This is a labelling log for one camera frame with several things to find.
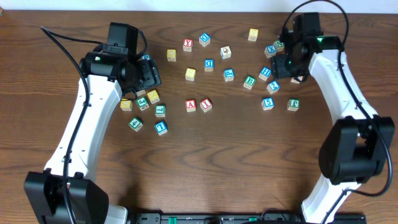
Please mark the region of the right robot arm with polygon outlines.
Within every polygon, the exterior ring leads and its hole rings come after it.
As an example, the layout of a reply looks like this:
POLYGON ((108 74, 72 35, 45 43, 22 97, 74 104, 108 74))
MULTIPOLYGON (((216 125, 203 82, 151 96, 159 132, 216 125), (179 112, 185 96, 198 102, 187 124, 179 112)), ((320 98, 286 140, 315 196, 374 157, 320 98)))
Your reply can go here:
POLYGON ((392 182, 389 152, 395 125, 380 117, 365 99, 346 61, 343 42, 337 36, 284 34, 285 52, 272 57, 275 78, 304 82, 312 76, 321 89, 333 127, 323 142, 318 163, 321 176, 302 202, 307 223, 331 223, 347 197, 387 167, 385 193, 392 182))

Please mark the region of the red A block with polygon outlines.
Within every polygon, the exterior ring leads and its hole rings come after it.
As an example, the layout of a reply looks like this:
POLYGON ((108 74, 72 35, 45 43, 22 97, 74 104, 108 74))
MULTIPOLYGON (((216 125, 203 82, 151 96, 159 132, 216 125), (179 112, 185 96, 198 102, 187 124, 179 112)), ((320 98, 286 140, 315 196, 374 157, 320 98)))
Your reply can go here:
POLYGON ((196 111, 196 103, 195 100, 187 100, 185 102, 186 110, 187 112, 193 112, 196 111))

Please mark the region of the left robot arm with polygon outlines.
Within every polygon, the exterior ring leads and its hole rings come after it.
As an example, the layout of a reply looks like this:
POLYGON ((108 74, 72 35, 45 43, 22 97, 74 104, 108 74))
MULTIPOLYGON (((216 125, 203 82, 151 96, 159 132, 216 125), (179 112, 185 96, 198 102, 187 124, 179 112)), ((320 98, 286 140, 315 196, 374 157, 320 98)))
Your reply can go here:
POLYGON ((97 161, 121 98, 160 85, 154 60, 89 52, 81 59, 78 95, 62 139, 43 172, 29 172, 24 190, 39 223, 127 223, 96 185, 97 161))

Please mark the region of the red I block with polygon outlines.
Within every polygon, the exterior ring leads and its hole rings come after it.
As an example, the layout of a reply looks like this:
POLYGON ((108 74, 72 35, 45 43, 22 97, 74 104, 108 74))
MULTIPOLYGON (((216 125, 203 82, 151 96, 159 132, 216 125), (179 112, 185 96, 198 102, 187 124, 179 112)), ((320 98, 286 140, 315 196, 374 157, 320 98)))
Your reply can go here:
POLYGON ((211 110, 213 107, 212 102, 210 101, 209 98, 205 98, 204 100, 202 100, 200 102, 200 108, 202 109, 202 111, 204 113, 208 112, 209 110, 211 110))

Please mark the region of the blue 2 block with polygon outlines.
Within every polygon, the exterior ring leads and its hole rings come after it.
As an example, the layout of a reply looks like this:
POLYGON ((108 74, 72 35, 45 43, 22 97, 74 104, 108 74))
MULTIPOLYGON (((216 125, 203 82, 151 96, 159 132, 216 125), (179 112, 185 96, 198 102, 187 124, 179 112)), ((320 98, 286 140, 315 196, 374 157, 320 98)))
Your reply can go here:
POLYGON ((267 91, 270 94, 274 94, 274 93, 278 92, 279 89, 280 89, 280 85, 279 85, 279 83, 276 80, 268 83, 268 85, 267 85, 267 91))

